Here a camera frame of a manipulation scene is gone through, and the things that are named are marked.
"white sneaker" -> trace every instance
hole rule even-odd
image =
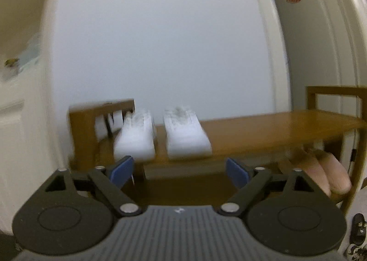
[[[132,156],[135,161],[154,159],[154,138],[155,127],[150,112],[128,112],[114,144],[115,160],[126,155]]]
[[[212,154],[208,136],[194,111],[182,107],[166,110],[163,121],[167,132],[169,158]]]

